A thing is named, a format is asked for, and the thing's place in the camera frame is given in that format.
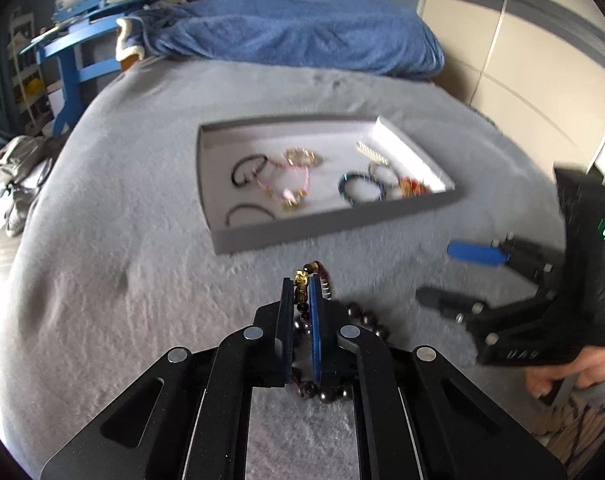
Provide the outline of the striped grey sleeve forearm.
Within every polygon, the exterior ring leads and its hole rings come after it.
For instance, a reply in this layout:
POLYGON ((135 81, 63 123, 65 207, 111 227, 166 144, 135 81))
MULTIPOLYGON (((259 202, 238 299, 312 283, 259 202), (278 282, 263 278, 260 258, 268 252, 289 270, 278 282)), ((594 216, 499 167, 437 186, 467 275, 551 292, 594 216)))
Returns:
POLYGON ((605 381, 575 388, 561 408, 549 408, 533 436, 575 479, 605 441, 605 381))

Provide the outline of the person's right hand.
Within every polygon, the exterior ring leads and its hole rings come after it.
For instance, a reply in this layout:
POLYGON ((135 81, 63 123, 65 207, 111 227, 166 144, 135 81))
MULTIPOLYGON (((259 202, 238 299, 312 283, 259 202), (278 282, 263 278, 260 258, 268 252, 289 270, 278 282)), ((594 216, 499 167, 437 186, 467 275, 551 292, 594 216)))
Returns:
POLYGON ((578 389, 605 382, 605 347, 585 347, 567 364, 526 367, 525 386, 535 399, 539 399, 551 392, 555 382, 572 376, 576 377, 578 389))

